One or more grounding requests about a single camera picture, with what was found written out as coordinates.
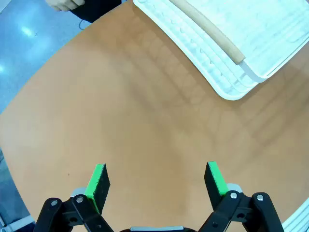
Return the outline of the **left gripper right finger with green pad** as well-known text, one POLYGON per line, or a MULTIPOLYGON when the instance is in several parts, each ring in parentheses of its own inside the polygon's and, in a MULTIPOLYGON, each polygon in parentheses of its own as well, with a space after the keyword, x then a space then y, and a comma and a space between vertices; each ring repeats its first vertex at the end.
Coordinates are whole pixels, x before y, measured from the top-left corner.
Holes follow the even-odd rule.
POLYGON ((200 232, 225 232, 230 223, 240 222, 247 232, 284 231, 270 196, 265 192, 251 197, 229 190, 216 162, 208 162, 205 185, 213 212, 199 229, 200 232))

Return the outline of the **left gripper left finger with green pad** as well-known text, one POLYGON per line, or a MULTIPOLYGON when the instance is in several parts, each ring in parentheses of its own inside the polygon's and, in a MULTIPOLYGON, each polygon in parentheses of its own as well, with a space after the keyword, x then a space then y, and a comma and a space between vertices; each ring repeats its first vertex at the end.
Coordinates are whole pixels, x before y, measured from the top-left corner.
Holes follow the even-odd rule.
POLYGON ((102 217, 110 181, 105 164, 98 164, 83 193, 63 202, 59 198, 47 199, 34 227, 35 232, 71 232, 83 225, 88 232, 111 232, 102 217))

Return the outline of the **person's bare hand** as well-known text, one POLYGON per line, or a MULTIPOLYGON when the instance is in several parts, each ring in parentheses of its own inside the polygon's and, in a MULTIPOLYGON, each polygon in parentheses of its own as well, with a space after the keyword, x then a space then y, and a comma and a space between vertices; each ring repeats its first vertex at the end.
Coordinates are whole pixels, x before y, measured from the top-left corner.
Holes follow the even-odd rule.
POLYGON ((85 0, 46 0, 46 3, 56 11, 70 11, 84 5, 85 0))

